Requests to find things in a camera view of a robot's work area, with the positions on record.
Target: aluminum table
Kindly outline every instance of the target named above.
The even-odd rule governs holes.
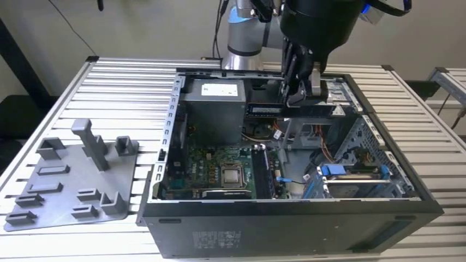
[[[44,137],[80,144],[69,130],[76,118],[91,118],[92,132],[112,141],[139,140],[129,215],[121,221],[5,232],[0,258],[13,261],[157,261],[147,228],[135,225],[144,179],[155,162],[176,67],[217,68],[217,61],[100,58],[85,62],[44,121],[0,177],[0,225],[10,212],[33,166]],[[266,63],[279,70],[279,63]],[[466,261],[466,145],[416,96],[395,71],[379,65],[327,66],[351,74],[444,215],[380,255],[358,257],[224,258],[221,261]]]

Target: metal rail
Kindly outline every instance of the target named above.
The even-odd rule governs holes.
[[[33,261],[161,260],[147,228],[135,225],[144,178],[156,160],[163,137],[176,67],[217,68],[216,61],[100,58],[87,63],[59,102],[0,177],[0,224],[29,178],[43,137],[80,144],[69,127],[91,118],[92,132],[104,140],[129,135],[140,142],[128,218],[99,224],[28,231],[0,229],[0,258]],[[266,70],[279,70],[266,63]],[[466,261],[466,146],[432,114],[396,73],[372,65],[328,65],[327,72],[348,73],[371,102],[415,171],[444,208],[444,215],[380,255],[336,256],[326,261]],[[248,258],[248,261],[308,261],[322,257]],[[224,261],[244,261],[231,258]]]

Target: blue light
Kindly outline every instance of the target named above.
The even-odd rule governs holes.
[[[370,8],[371,8],[371,5],[366,4],[364,9],[363,9],[363,11],[360,13],[366,14]]]

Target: open computer chassis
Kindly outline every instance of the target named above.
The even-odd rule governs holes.
[[[164,138],[156,163],[145,181],[137,224],[149,229],[164,258],[253,257],[380,253],[442,213],[375,110],[347,74],[344,79],[360,114],[376,129],[384,147],[404,171],[416,200],[252,199],[161,200],[159,184],[167,167],[179,94],[185,78],[208,75],[219,79],[280,79],[276,72],[179,69],[175,78]]]

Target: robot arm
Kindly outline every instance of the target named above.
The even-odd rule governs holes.
[[[390,15],[403,16],[411,10],[411,0],[403,0],[403,4],[404,10],[399,10],[384,0],[236,0],[239,16],[256,17],[267,23],[272,16],[280,15],[287,106],[311,105],[327,99],[320,74],[328,55],[347,42],[367,5]]]

